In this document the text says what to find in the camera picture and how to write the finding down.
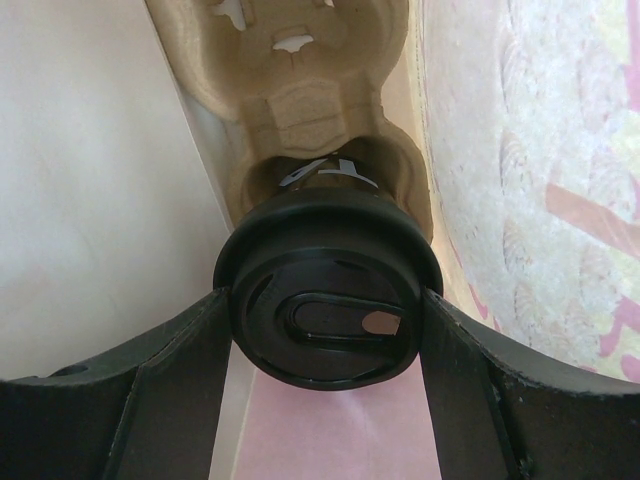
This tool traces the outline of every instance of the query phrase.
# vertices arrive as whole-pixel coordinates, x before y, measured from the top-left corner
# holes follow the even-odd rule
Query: black plastic frame
[[[227,297],[216,290],[67,375],[1,382],[0,478],[208,478]],[[432,291],[423,303],[444,480],[640,478],[640,385],[537,353]]]

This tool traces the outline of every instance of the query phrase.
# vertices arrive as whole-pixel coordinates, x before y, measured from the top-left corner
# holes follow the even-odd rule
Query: pink surface
[[[257,375],[235,480],[441,478],[418,362],[347,392]]]

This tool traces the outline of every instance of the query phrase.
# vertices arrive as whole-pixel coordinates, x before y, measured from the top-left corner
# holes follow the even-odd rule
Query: hole in cardboard
[[[236,30],[244,32],[247,29],[247,22],[244,19],[244,13],[242,13],[240,0],[224,0],[222,3],[211,7],[211,9],[213,14],[219,17],[227,15]]]
[[[280,40],[273,44],[274,50],[286,50],[289,53],[296,53],[307,43],[313,42],[311,35],[295,35]]]

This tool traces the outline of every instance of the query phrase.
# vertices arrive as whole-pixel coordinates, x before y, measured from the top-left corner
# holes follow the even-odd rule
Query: brown cardboard
[[[408,1],[239,1],[244,30],[214,13],[221,0],[147,0],[178,81],[244,130],[248,146],[226,194],[232,220],[277,193],[278,159],[339,150],[375,171],[431,240],[424,160],[385,118],[380,96],[407,35]],[[294,53],[274,49],[301,35],[313,41]]]

